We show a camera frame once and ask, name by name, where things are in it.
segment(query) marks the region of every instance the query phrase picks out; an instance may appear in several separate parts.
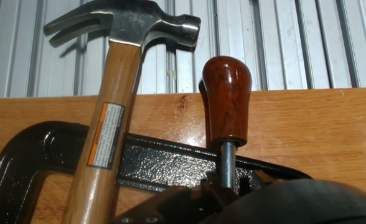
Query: metal rod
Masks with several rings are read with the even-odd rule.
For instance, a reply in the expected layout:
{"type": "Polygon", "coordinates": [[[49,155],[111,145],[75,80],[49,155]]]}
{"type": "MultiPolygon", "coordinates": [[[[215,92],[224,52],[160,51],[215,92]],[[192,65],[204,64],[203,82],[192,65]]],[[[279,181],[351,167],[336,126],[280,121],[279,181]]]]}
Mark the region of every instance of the metal rod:
{"type": "Polygon", "coordinates": [[[235,189],[235,143],[222,143],[221,180],[222,187],[235,189]]]}

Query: wooden workbench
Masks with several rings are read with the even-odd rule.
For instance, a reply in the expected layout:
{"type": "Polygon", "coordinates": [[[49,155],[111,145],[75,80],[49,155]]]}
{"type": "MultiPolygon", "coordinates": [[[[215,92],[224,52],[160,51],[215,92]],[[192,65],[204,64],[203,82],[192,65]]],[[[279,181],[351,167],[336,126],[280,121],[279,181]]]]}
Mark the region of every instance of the wooden workbench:
{"type": "MultiPolygon", "coordinates": [[[[0,152],[22,129],[59,120],[89,125],[95,96],[0,100],[0,152]]],[[[207,145],[200,94],[137,96],[129,131],[207,145]]],[[[248,144],[238,155],[366,189],[366,88],[258,91],[250,100],[248,144]]],[[[60,223],[72,177],[51,175],[32,223],[60,223]]],[[[152,193],[120,188],[117,213],[152,193]]]]}

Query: hammer head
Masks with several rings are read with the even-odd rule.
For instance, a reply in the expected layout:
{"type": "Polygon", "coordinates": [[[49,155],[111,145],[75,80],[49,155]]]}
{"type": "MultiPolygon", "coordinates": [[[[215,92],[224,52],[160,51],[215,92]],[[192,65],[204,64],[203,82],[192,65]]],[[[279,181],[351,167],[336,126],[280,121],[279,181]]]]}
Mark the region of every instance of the hammer head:
{"type": "Polygon", "coordinates": [[[86,3],[44,26],[50,44],[58,47],[79,35],[109,29],[110,41],[144,47],[150,41],[167,37],[178,44],[194,47],[200,18],[170,16],[153,1],[96,0],[86,3]]]}

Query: corrugated metal wall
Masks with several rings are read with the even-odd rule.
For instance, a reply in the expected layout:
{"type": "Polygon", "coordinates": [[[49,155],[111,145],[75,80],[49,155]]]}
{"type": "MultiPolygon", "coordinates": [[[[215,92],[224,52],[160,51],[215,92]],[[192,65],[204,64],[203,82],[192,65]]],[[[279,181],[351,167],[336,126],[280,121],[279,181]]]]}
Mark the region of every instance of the corrugated metal wall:
{"type": "MultiPolygon", "coordinates": [[[[202,19],[195,52],[151,47],[139,94],[199,91],[216,55],[247,64],[253,90],[366,87],[366,0],[155,0],[202,19]]],[[[96,95],[105,31],[59,48],[44,24],[87,0],[0,0],[0,98],[96,95]]]]}

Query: reddish-brown wooden knob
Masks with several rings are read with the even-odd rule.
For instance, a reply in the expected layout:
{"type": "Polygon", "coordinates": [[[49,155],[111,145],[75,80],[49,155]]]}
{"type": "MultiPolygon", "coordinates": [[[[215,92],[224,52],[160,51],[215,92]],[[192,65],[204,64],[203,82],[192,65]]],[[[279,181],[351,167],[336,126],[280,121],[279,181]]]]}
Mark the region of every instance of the reddish-brown wooden knob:
{"type": "Polygon", "coordinates": [[[205,64],[202,76],[208,96],[211,141],[245,145],[252,86],[249,69],[235,58],[220,56],[205,64]]]}

